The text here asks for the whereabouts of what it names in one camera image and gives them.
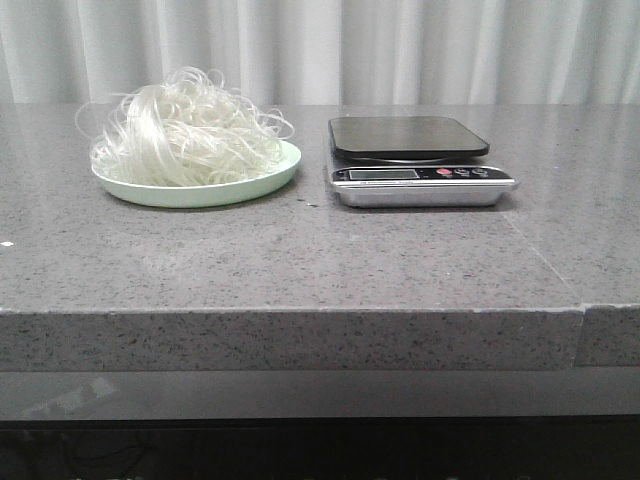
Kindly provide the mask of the white vermicelli noodle bundle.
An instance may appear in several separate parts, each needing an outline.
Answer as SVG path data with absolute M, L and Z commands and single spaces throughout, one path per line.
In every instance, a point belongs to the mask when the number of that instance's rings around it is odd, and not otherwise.
M 97 174 L 124 183 L 219 185 L 275 172 L 293 133 L 280 110 L 225 89 L 220 72 L 182 67 L 124 95 L 89 158 Z

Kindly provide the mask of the white pleated curtain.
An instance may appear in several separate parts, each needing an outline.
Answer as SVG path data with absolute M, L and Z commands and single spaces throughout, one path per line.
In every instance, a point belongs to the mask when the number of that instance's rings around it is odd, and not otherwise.
M 194 66 L 256 102 L 635 104 L 635 1 L 5 1 L 5 102 Z

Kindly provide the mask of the black silver kitchen scale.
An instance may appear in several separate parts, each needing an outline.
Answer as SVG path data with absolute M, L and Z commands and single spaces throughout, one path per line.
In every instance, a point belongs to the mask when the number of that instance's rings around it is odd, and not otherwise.
M 329 184 L 347 206 L 491 206 L 518 185 L 478 162 L 489 144 L 452 118 L 346 116 L 328 131 Z

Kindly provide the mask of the light green round plate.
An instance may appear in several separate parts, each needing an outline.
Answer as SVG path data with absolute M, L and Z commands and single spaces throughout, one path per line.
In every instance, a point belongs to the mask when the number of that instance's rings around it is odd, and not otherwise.
M 130 184 L 92 173 L 111 195 L 130 203 L 162 208 L 193 209 L 235 204 L 260 198 L 286 185 L 301 161 L 301 151 L 294 144 L 281 141 L 281 157 L 274 173 L 226 184 L 169 187 Z

